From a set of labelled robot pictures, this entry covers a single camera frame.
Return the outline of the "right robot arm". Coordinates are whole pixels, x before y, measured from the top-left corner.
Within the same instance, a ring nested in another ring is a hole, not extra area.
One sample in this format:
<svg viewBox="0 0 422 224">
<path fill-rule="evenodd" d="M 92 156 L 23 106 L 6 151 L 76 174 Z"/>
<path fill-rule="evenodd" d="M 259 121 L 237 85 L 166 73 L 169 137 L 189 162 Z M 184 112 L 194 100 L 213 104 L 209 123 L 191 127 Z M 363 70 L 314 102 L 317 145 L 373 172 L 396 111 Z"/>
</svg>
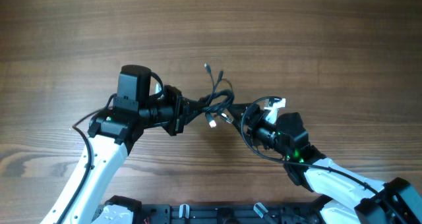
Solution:
<svg viewBox="0 0 422 224">
<path fill-rule="evenodd" d="M 274 150 L 297 186 L 321 195 L 316 214 L 323 223 L 420 223 L 421 196 L 407 180 L 390 182 L 358 175 L 337 165 L 309 142 L 298 112 L 278 114 L 278 107 L 233 104 L 233 125 L 246 145 Z"/>
</svg>

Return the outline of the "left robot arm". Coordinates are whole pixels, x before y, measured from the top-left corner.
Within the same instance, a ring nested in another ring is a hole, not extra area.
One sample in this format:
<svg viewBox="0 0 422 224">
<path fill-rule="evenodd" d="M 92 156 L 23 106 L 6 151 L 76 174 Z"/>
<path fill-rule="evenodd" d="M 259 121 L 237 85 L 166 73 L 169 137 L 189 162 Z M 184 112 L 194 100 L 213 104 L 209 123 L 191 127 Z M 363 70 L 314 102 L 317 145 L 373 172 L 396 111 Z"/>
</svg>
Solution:
<svg viewBox="0 0 422 224">
<path fill-rule="evenodd" d="M 186 99 L 173 86 L 150 94 L 150 81 L 157 77 L 148 67 L 122 67 L 117 93 L 90 116 L 88 131 L 82 134 L 85 149 L 43 223 L 90 223 L 111 179 L 144 130 L 160 126 L 175 136 L 202 113 L 203 101 Z"/>
</svg>

